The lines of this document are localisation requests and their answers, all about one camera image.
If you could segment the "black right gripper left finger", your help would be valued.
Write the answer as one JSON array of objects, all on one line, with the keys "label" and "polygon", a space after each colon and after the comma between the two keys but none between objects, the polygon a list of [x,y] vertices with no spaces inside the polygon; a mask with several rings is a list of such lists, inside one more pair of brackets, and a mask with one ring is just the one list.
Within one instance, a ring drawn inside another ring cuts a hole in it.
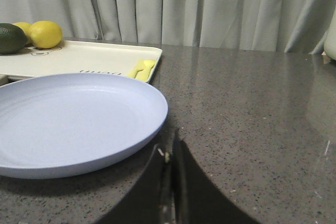
[{"label": "black right gripper left finger", "polygon": [[172,223],[171,166],[156,144],[130,191],[96,223]]}]

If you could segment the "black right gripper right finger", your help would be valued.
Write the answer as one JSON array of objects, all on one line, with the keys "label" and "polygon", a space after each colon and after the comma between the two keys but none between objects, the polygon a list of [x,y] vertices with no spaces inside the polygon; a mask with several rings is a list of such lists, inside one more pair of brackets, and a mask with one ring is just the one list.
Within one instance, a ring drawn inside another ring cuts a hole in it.
[{"label": "black right gripper right finger", "polygon": [[258,223],[211,182],[178,129],[172,143],[172,183],[177,223]]}]

